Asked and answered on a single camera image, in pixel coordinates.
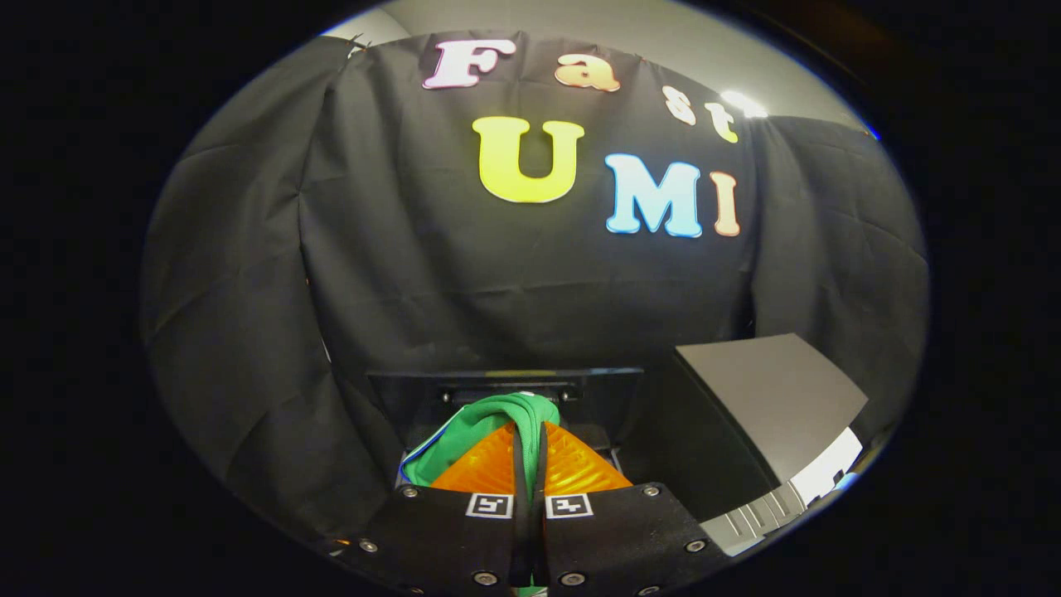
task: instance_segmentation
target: orange plastic part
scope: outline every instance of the orange plastic part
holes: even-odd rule
[[[607,460],[571,433],[546,421],[545,435],[549,442],[545,495],[571,495],[633,487]]]
[[[483,438],[439,475],[431,487],[467,493],[516,494],[512,438],[516,423]]]

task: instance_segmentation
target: letter u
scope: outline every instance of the letter u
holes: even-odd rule
[[[553,170],[532,178],[520,171],[520,138],[530,129],[522,118],[489,116],[471,127],[481,137],[479,177],[497,196],[512,203],[549,203],[568,194],[575,183],[576,143],[586,129],[573,122],[550,120],[542,129],[553,137]]]

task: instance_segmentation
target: white wall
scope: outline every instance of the white wall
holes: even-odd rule
[[[850,428],[843,431],[814,462],[792,478],[792,485],[799,492],[804,506],[810,506],[816,497],[824,497],[836,484],[833,477],[837,471],[847,473],[862,454],[862,443]]]
[[[349,20],[321,33],[321,35],[350,39],[359,33],[363,34],[358,38],[360,43],[367,45],[371,41],[373,46],[411,37],[405,28],[380,8],[354,15]]]

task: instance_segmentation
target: gray panel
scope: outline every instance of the gray panel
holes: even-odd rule
[[[833,443],[866,396],[795,334],[678,347],[781,480]]]
[[[805,512],[799,494],[790,484],[785,484],[765,496],[700,523],[711,541],[727,556],[733,557],[748,550],[770,531],[795,521]]]

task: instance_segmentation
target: foam letter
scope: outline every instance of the foam letter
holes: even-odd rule
[[[556,80],[572,87],[593,87],[602,91],[618,91],[619,81],[611,65],[589,54],[563,54],[557,58]]]
[[[498,52],[512,54],[516,43],[508,39],[469,39],[466,41],[441,41],[435,48],[442,51],[435,67],[434,76],[423,82],[424,89],[445,87],[474,87],[479,76],[471,74],[472,66],[487,73],[498,66]],[[481,54],[475,50],[485,48]]]
[[[671,235],[697,238],[703,232],[696,221],[696,180],[700,170],[676,161],[667,166],[663,181],[656,185],[645,162],[636,155],[613,153],[604,162],[615,173],[615,213],[605,226],[616,233],[633,233],[641,229],[641,221],[633,214],[633,204],[655,232],[671,208],[671,218],[665,229]]]
[[[733,187],[736,186],[736,178],[726,172],[712,172],[709,176],[715,183],[715,192],[718,195],[718,220],[715,221],[715,231],[721,235],[741,233],[741,224],[736,223],[736,208],[733,205]]]
[[[726,111],[723,104],[703,104],[703,107],[711,111],[711,122],[715,125],[715,133],[718,133],[718,136],[727,141],[735,143],[736,133],[729,129],[730,122],[733,122],[733,117]]]
[[[669,85],[664,85],[663,94],[666,95],[666,107],[675,118],[690,126],[696,125],[696,115],[693,113],[692,104],[689,103],[685,93]]]
[[[550,120],[542,129],[553,137],[553,170],[542,178],[520,171],[520,137],[530,129],[522,118],[488,116],[471,123],[482,141],[479,177],[486,190],[512,203],[547,203],[559,198],[575,183],[575,144],[586,129],[573,122]]]

